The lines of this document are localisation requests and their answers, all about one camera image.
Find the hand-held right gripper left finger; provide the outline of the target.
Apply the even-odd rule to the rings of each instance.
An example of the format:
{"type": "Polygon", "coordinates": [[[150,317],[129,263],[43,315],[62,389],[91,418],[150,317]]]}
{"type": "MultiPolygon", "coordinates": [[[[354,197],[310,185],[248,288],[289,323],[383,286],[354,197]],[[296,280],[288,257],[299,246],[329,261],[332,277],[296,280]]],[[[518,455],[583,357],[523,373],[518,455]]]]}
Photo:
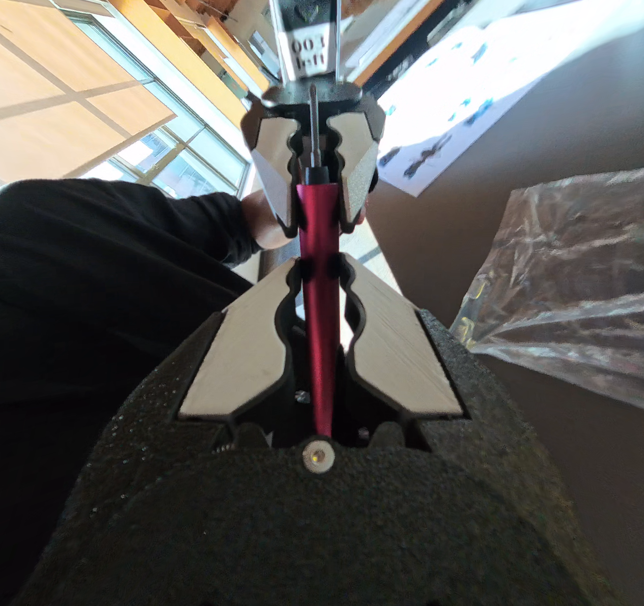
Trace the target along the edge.
{"type": "Polygon", "coordinates": [[[295,405],[291,344],[300,261],[290,258],[230,304],[183,399],[183,420],[280,421],[295,405]]]}

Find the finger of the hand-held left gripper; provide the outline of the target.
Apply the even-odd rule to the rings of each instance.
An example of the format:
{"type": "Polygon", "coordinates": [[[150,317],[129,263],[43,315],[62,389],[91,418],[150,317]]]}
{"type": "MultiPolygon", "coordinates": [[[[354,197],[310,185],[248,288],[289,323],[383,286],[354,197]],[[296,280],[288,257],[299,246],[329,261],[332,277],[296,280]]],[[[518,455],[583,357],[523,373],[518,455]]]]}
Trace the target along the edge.
{"type": "Polygon", "coordinates": [[[291,163],[295,152],[291,140],[300,124],[291,118],[263,118],[251,151],[269,207],[287,238],[298,234],[297,205],[291,163]]]}
{"type": "Polygon", "coordinates": [[[327,126],[337,144],[339,164],[339,219],[342,232],[350,234],[365,206],[376,170],[379,142],[372,135],[364,112],[330,117],[327,126]]]}

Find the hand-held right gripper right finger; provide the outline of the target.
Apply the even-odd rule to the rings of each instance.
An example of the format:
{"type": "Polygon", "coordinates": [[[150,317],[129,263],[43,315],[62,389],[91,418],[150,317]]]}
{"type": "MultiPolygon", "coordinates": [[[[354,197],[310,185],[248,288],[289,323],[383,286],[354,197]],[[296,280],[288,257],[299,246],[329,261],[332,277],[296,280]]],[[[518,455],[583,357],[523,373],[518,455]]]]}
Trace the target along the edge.
{"type": "Polygon", "coordinates": [[[465,417],[419,309],[349,255],[342,288],[350,411],[365,421],[465,417]]]}

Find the red electric screwdriver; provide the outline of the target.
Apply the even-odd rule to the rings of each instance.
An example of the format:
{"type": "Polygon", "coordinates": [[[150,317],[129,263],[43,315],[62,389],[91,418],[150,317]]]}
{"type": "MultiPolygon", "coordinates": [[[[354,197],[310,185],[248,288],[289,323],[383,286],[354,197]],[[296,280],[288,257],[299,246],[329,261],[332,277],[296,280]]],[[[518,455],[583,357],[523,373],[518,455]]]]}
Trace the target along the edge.
{"type": "Polygon", "coordinates": [[[339,185],[324,165],[320,141],[319,97],[309,87],[310,165],[296,187],[302,210],[301,272],[307,331],[310,391],[315,433],[333,434],[339,313],[339,185]]]}

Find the person's left forearm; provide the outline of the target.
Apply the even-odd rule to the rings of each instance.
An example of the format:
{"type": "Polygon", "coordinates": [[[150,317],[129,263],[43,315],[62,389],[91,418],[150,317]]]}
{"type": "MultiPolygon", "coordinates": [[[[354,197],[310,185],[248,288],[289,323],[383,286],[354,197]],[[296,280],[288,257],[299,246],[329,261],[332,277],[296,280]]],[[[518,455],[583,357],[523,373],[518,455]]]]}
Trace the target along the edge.
{"type": "Polygon", "coordinates": [[[240,200],[101,180],[1,189],[1,403],[128,395],[251,288],[240,200]]]}

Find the orange-edged grey desk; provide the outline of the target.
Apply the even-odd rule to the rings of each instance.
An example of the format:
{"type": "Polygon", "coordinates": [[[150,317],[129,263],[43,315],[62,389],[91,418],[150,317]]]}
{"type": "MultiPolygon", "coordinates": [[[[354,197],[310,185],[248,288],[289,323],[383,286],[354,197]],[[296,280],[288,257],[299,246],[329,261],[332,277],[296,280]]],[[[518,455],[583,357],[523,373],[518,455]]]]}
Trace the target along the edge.
{"type": "Polygon", "coordinates": [[[445,0],[373,0],[344,25],[341,77],[366,81],[434,14],[445,0]]]}

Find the person's left hand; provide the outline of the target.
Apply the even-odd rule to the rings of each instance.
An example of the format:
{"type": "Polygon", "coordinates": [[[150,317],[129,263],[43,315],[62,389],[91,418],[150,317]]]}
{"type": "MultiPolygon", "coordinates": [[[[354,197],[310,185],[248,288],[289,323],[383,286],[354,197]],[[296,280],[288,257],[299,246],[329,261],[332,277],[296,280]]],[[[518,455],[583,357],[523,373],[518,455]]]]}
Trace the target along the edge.
{"type": "Polygon", "coordinates": [[[244,197],[241,207],[248,229],[262,250],[277,250],[292,241],[273,215],[262,190],[251,192],[244,197]]]}

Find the large window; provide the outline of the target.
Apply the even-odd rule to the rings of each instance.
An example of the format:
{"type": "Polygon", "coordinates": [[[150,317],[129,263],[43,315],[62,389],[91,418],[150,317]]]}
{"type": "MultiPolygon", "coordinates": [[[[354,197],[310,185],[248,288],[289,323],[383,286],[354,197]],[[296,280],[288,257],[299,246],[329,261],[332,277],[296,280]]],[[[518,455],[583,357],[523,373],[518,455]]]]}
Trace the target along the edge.
{"type": "Polygon", "coordinates": [[[107,16],[64,14],[174,118],[87,171],[82,178],[150,186],[173,199],[225,192],[241,198],[251,163],[232,124],[140,33],[107,16]]]}

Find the printed instruction sheet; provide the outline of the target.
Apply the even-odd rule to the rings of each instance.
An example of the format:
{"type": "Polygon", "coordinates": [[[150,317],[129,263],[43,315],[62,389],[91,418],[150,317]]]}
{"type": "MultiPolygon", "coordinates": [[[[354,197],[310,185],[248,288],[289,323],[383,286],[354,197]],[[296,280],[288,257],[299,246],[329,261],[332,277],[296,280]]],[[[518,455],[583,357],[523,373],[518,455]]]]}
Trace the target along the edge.
{"type": "Polygon", "coordinates": [[[643,0],[578,0],[468,26],[379,99],[379,178],[417,197],[552,71],[643,27],[643,0]]]}

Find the clear plastic bag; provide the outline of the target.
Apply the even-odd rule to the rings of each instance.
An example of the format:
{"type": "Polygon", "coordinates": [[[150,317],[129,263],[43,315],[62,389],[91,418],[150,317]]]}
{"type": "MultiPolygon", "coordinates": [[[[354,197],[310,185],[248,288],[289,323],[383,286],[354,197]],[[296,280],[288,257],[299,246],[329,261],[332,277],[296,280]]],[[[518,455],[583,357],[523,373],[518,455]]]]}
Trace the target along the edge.
{"type": "Polygon", "coordinates": [[[643,169],[511,192],[450,332],[643,408],[643,169]]]}

